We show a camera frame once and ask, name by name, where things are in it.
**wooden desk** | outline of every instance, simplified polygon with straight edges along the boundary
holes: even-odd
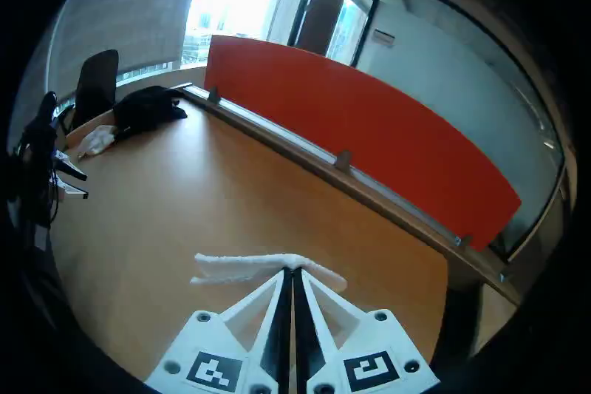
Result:
[[[388,308],[425,359],[447,287],[442,255],[290,160],[183,102],[188,118],[81,160],[88,200],[60,204],[55,261],[82,328],[144,380],[198,309],[254,284],[189,285],[197,252],[301,254],[345,276],[362,309]]]

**orange partition panel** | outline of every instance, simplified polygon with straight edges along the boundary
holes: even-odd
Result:
[[[471,141],[384,82],[293,47],[215,35],[205,88],[352,165],[483,249],[521,200]]]

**curtain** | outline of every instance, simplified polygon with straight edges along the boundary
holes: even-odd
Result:
[[[75,91],[84,61],[119,52],[119,72],[180,59],[191,0],[67,0],[49,58],[49,88]]]

